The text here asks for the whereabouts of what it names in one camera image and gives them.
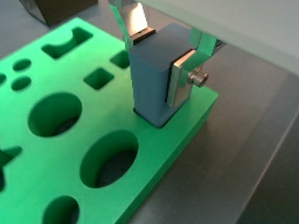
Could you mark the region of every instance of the gray table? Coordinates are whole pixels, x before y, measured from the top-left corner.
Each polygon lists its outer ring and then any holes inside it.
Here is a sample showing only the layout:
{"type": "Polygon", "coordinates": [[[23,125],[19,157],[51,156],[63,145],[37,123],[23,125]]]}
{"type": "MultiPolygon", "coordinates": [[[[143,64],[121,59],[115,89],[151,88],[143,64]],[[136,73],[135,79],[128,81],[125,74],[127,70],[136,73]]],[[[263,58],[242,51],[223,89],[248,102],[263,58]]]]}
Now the gray table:
{"type": "MultiPolygon", "coordinates": [[[[145,13],[156,30],[175,22],[145,13]]],[[[105,1],[79,17],[121,37],[105,1]]],[[[1,0],[0,58],[48,31],[16,0],[1,0]]],[[[231,45],[206,70],[219,92],[210,120],[129,223],[298,223],[299,78],[231,45]]]]}

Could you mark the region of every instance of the metal screw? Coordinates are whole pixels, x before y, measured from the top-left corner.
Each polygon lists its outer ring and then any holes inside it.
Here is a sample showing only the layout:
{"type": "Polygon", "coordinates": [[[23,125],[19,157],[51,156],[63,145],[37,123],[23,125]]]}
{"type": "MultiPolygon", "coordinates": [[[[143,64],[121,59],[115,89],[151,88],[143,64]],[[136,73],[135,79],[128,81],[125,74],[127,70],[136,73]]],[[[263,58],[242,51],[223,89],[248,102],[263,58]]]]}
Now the metal screw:
{"type": "Polygon", "coordinates": [[[200,67],[196,67],[190,73],[190,83],[202,88],[210,78],[210,75],[202,71],[200,67]]]}

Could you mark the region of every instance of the gray metal surface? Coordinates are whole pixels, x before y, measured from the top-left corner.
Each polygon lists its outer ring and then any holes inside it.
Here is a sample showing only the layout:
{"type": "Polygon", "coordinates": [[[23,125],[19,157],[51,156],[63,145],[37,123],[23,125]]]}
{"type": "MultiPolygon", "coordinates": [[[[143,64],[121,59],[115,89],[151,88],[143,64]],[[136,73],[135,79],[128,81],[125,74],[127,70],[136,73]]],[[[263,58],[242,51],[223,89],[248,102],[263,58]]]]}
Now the gray metal surface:
{"type": "MultiPolygon", "coordinates": [[[[228,8],[220,6],[218,11],[228,8]]],[[[156,30],[174,22],[148,8],[144,12],[156,30]]],[[[79,16],[121,38],[105,1],[79,16]]],[[[0,29],[0,58],[49,30],[11,0],[0,3],[0,29]]],[[[207,85],[219,92],[219,100],[207,124],[137,209],[132,224],[236,223],[295,118],[299,79],[288,72],[231,45],[222,48],[204,69],[210,71],[207,85]]]]}
{"type": "Polygon", "coordinates": [[[299,110],[238,224],[299,223],[299,110]]]}
{"type": "Polygon", "coordinates": [[[299,75],[296,0],[140,0],[299,75]]]}

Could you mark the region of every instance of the square hole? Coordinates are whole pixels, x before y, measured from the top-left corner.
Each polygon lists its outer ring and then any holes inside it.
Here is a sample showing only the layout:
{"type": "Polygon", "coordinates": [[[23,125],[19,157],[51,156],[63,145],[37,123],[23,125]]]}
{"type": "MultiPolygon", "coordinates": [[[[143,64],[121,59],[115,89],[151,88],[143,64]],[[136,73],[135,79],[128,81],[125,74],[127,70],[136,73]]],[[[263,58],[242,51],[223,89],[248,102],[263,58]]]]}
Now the square hole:
{"type": "Polygon", "coordinates": [[[120,68],[128,68],[129,58],[127,51],[120,52],[109,61],[120,68]]]}
{"type": "Polygon", "coordinates": [[[84,79],[85,83],[96,90],[100,90],[115,79],[104,68],[95,70],[84,79]]]}

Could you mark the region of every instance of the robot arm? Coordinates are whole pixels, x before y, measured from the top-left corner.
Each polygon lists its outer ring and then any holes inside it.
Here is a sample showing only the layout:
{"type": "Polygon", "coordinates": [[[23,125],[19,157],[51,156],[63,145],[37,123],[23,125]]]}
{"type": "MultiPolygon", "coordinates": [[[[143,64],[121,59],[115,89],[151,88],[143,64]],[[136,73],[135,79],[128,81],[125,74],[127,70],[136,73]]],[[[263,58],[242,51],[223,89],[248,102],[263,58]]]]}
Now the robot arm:
{"type": "MultiPolygon", "coordinates": [[[[161,35],[157,35],[155,29],[148,27],[145,21],[145,14],[143,10],[143,5],[132,0],[109,0],[111,10],[113,11],[116,21],[119,23],[121,32],[124,34],[125,41],[125,49],[128,50],[128,54],[131,57],[131,52],[139,51],[141,47],[135,47],[141,41],[145,40],[145,45],[151,47],[157,47],[159,44],[151,45],[151,42],[164,41],[164,38],[159,39],[161,35]]],[[[174,34],[171,38],[167,39],[161,45],[169,45],[167,42],[175,43],[176,36],[182,30],[172,30],[174,34]]],[[[172,55],[169,60],[168,74],[167,74],[167,82],[165,85],[152,85],[148,87],[148,81],[140,84],[140,81],[135,80],[137,75],[143,70],[148,70],[148,68],[141,67],[140,65],[131,60],[131,71],[132,71],[132,82],[133,82],[133,90],[135,90],[135,111],[145,118],[145,120],[152,123],[155,126],[161,127],[174,113],[178,111],[179,107],[187,102],[192,85],[202,87],[208,79],[208,74],[203,72],[202,66],[203,63],[211,58],[214,53],[215,45],[219,43],[218,40],[207,33],[199,31],[196,28],[191,28],[188,31],[190,39],[183,43],[190,48],[182,54],[172,55]],[[149,94],[143,97],[143,90],[139,91],[139,85],[141,85],[141,89],[145,89],[145,92],[159,92],[161,99],[155,99],[149,94]],[[145,108],[144,103],[137,103],[137,101],[145,102],[156,102],[152,103],[152,114],[156,114],[152,117],[149,114],[147,115],[148,109],[145,108]]],[[[175,48],[176,45],[169,45],[168,50],[175,48]]]]}

